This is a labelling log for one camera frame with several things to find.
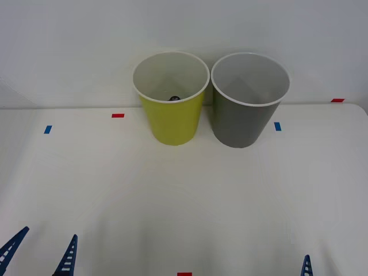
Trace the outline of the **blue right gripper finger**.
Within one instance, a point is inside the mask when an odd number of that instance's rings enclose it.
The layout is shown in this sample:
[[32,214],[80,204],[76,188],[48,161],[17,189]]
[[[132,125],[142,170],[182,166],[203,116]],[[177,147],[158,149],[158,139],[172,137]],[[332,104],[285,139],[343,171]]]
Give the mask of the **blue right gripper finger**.
[[311,259],[309,255],[304,256],[300,276],[313,276],[313,270],[311,265]]

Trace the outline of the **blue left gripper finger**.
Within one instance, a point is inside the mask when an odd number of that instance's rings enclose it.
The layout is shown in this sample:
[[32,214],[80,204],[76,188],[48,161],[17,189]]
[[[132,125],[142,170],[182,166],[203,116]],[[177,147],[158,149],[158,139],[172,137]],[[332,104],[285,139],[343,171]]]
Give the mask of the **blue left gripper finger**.
[[75,261],[76,261],[76,253],[78,246],[78,236],[74,235],[61,259],[59,262],[53,276],[73,276]]
[[9,265],[12,257],[23,241],[25,235],[28,233],[29,227],[24,227],[16,235],[14,235],[0,250],[1,255],[1,266],[0,272],[5,272]]

